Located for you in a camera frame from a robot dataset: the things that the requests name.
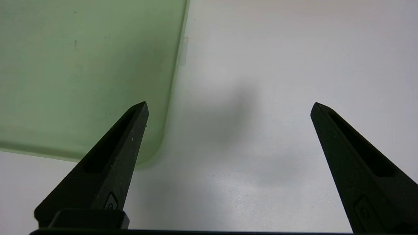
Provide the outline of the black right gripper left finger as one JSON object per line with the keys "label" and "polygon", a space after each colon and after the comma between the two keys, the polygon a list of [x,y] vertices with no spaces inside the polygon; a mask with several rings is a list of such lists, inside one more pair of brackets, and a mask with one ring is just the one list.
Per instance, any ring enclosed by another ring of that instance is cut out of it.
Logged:
{"label": "black right gripper left finger", "polygon": [[148,116],[146,102],[121,116],[36,207],[40,228],[127,229],[123,208]]}

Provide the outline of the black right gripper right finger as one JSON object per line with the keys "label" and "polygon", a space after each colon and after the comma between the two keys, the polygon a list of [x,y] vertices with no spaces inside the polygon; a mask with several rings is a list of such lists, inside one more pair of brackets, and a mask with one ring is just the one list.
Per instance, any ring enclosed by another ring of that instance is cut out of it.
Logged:
{"label": "black right gripper right finger", "polygon": [[330,107],[310,117],[354,234],[416,235],[417,183]]}

